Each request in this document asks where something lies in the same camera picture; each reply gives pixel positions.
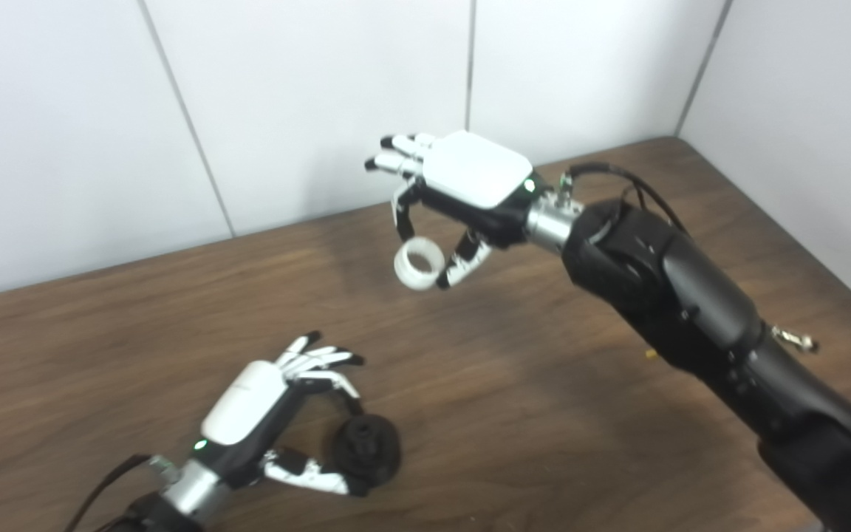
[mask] wooden table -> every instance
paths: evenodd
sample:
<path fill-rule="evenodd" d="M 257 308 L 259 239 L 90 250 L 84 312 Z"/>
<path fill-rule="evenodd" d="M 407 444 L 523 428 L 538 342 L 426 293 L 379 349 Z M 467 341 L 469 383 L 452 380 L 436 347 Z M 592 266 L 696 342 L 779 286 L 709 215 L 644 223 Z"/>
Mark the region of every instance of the wooden table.
<path fill-rule="evenodd" d="M 669 198 L 767 320 L 818 336 L 804 358 L 851 397 L 851 293 L 683 142 L 589 158 Z M 556 179 L 564 167 L 541 168 Z M 584 201 L 618 194 L 595 177 Z M 449 250 L 459 226 L 414 213 Z M 247 361 L 322 329 L 364 355 L 344 370 L 405 444 L 367 499 L 265 482 L 212 529 L 243 531 L 784 531 L 808 512 L 771 477 L 752 434 L 662 361 L 556 257 L 496 253 L 447 293 L 396 280 L 387 205 L 0 294 L 0 530 L 61 529 L 136 451 L 182 462 Z M 284 443 L 322 454 L 344 419 L 314 398 Z M 111 487 L 94 528 L 157 488 Z"/>

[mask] black tape roll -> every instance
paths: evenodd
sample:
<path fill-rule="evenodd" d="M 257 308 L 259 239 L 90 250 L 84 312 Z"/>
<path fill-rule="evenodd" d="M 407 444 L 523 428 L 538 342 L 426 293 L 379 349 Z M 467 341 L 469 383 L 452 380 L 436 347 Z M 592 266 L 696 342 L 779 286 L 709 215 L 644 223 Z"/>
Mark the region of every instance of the black tape roll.
<path fill-rule="evenodd" d="M 381 415 L 355 415 L 334 436 L 335 467 L 370 488 L 396 476 L 401 455 L 399 432 Z"/>

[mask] white ring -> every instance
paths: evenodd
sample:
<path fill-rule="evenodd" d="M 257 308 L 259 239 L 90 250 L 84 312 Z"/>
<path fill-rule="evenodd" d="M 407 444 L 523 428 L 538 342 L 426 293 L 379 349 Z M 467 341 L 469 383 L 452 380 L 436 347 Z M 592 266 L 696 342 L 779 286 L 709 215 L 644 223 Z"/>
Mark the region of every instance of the white ring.
<path fill-rule="evenodd" d="M 423 272 L 412 265 L 410 255 L 421 256 L 428 262 L 430 272 Z M 439 273 L 445 268 L 445 255 L 442 249 L 430 239 L 415 236 L 406 240 L 406 243 L 396 252 L 396 259 L 392 262 L 396 270 L 396 276 L 405 286 L 412 290 L 428 290 L 439 278 Z"/>

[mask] black cable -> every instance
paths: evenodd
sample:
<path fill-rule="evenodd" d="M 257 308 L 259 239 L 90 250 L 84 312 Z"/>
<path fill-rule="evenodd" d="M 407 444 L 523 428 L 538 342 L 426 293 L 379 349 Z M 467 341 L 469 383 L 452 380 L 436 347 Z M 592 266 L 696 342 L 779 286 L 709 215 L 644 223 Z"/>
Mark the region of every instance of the black cable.
<path fill-rule="evenodd" d="M 105 522 L 104 525 L 101 525 L 100 528 L 95 530 L 94 532 L 107 532 L 109 529 L 114 528 L 116 525 L 120 525 L 121 522 L 126 521 L 125 517 L 115 517 L 114 519 L 110 519 L 108 522 Z"/>
<path fill-rule="evenodd" d="M 567 173 L 570 175 L 570 179 L 576 179 L 578 176 L 584 175 L 585 173 L 609 173 L 611 175 L 618 175 L 621 178 L 628 179 L 635 185 L 635 189 L 640 193 L 640 195 L 641 191 L 645 191 L 652 198 L 652 201 L 655 201 L 656 205 L 665 212 L 665 215 L 669 217 L 669 221 L 671 221 L 671 224 L 674 225 L 676 229 L 688 235 L 688 229 L 685 229 L 685 225 L 682 224 L 681 219 L 678 218 L 678 215 L 675 214 L 675 211 L 672 210 L 671 206 L 662 199 L 662 196 L 659 195 L 659 193 L 656 192 L 651 185 L 646 183 L 645 180 L 638 175 L 635 175 L 635 173 L 609 163 L 581 163 L 570 166 Z M 644 201 L 642 201 L 642 208 L 645 208 Z"/>
<path fill-rule="evenodd" d="M 84 513 L 87 512 L 87 508 L 91 508 L 91 504 L 94 504 L 95 499 L 98 498 L 101 491 L 104 491 L 104 488 L 107 488 L 108 485 L 114 484 L 115 480 L 121 478 L 127 471 L 131 471 L 131 469 L 137 467 L 139 464 L 143 464 L 145 461 L 149 460 L 150 457 L 151 455 L 149 454 L 135 454 L 124 460 L 124 462 L 116 468 L 112 469 L 111 472 L 104 477 L 104 480 L 100 481 L 100 484 L 94 488 L 94 491 L 91 491 L 91 494 L 87 496 L 87 499 L 84 499 L 84 503 L 81 504 L 81 507 L 78 508 L 78 512 L 75 513 L 73 518 L 71 518 L 71 522 L 68 522 L 68 525 L 65 526 L 64 532 L 72 532 L 78 526 L 78 523 L 81 522 L 81 518 L 84 517 Z"/>
<path fill-rule="evenodd" d="M 646 199 L 642 196 L 642 191 L 636 185 L 629 185 L 627 188 L 622 189 L 622 194 L 619 194 L 619 203 L 615 206 L 615 209 L 612 210 L 612 225 L 619 222 L 619 219 L 622 218 L 622 205 L 625 205 L 626 199 L 629 198 L 629 192 L 636 191 L 639 195 L 639 205 L 642 210 L 646 210 Z"/>
<path fill-rule="evenodd" d="M 639 208 L 641 208 L 642 210 L 646 210 L 646 196 L 642 192 L 642 188 L 639 188 L 639 186 L 636 185 L 633 186 L 635 188 L 635 195 L 639 196 Z"/>

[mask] white wall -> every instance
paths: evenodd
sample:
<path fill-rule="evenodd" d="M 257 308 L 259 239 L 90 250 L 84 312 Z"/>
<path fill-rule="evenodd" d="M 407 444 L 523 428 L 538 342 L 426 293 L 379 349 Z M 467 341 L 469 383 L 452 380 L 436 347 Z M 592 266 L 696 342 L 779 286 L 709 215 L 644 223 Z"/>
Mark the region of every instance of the white wall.
<path fill-rule="evenodd" d="M 149 0 L 236 232 L 386 201 L 389 132 L 464 127 L 468 0 Z"/>
<path fill-rule="evenodd" d="M 0 0 L 0 290 L 227 236 L 137 4 Z"/>
<path fill-rule="evenodd" d="M 851 1 L 734 2 L 682 134 L 851 287 Z"/>
<path fill-rule="evenodd" d="M 673 134 L 720 0 L 479 0 L 471 127 L 535 164 Z"/>
<path fill-rule="evenodd" d="M 386 201 L 469 102 L 535 162 L 671 134 L 722 2 L 481 0 L 471 97 L 471 0 L 141 6 L 0 0 L 0 290 Z"/>

